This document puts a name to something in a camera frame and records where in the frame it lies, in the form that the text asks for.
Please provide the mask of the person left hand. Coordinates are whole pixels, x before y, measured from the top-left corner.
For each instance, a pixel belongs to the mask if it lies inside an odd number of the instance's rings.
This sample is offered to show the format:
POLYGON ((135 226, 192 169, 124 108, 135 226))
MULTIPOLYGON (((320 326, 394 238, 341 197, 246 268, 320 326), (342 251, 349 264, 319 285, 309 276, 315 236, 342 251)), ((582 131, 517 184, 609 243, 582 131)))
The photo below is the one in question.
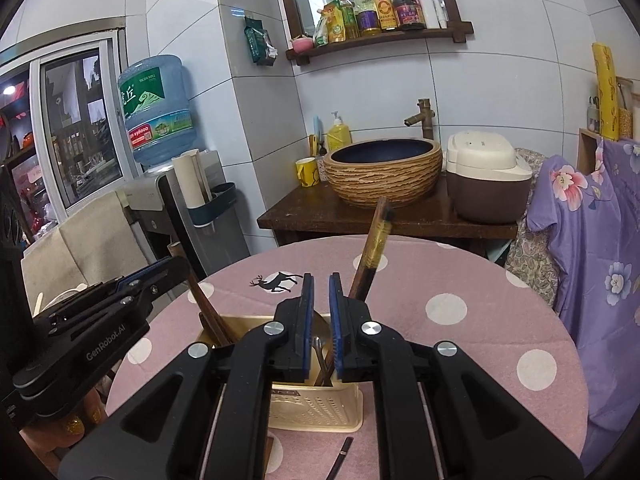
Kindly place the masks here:
POLYGON ((55 477, 61 460, 55 454, 71 448, 106 419, 104 405, 96 389, 91 389, 73 413, 59 420, 35 420, 20 434, 32 452, 55 477))

